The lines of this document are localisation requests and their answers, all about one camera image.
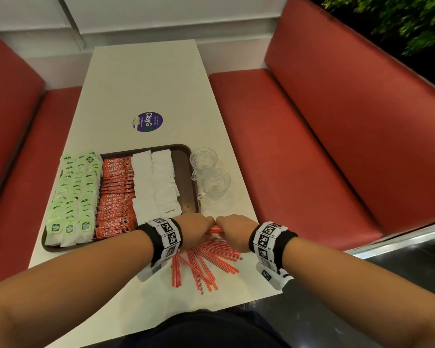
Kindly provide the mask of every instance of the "floor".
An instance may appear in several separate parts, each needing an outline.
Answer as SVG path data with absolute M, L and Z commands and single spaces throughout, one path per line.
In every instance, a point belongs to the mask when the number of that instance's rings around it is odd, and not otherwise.
M 435 240 L 367 259 L 435 293 Z M 259 312 L 294 348 L 381 347 L 290 281 L 278 296 L 245 304 Z M 90 348 L 117 348 L 122 338 Z

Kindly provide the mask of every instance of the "red backrest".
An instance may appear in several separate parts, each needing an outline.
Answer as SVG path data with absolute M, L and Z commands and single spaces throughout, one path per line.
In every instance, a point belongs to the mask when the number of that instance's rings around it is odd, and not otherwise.
M 0 39 L 0 181 L 43 89 L 43 79 Z
M 266 63 L 386 232 L 435 222 L 433 87 L 308 0 Z

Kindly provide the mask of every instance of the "red bench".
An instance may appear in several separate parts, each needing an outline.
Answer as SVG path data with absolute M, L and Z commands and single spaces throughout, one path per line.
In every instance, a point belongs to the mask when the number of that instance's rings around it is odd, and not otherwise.
M 341 250 L 435 223 L 434 87 L 308 0 L 265 61 L 210 75 L 260 222 Z
M 80 92 L 44 91 L 0 40 L 0 281 L 29 265 Z

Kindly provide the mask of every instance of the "cup handle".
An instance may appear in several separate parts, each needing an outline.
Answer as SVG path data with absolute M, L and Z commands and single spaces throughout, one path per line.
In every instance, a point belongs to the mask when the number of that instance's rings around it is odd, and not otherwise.
M 197 179 L 198 179 L 198 173 L 197 171 L 193 171 L 193 173 L 191 174 L 191 180 L 196 181 Z

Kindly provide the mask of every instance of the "tray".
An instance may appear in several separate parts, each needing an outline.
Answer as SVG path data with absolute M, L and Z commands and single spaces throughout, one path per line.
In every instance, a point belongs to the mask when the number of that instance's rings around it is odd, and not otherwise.
M 176 181 L 176 185 L 180 193 L 180 196 L 177 197 L 177 201 L 180 204 L 182 213 L 201 212 L 200 201 L 197 199 L 197 194 L 198 194 L 197 181 L 191 180 L 191 174 L 193 172 L 193 169 L 189 162 L 191 150 L 188 146 L 183 144 L 173 144 L 173 145 L 147 147 L 145 149 L 110 152 L 110 153 L 102 154 L 101 157 L 103 159 L 113 159 L 117 157 L 132 155 L 147 150 L 151 150 L 151 152 L 155 152 L 155 151 L 166 150 L 166 149 L 169 149 L 171 151 L 171 158 L 173 159 L 173 164 L 174 164 L 174 173 L 176 175 L 174 179 Z M 42 246 L 46 251 L 52 253 L 81 248 L 83 246 L 87 246 L 89 244 L 94 243 L 94 242 L 89 242 L 89 243 L 77 244 L 75 246 L 62 248 L 60 246 L 46 246 L 45 245 L 46 239 L 47 239 L 47 228 L 44 228 L 42 234 Z

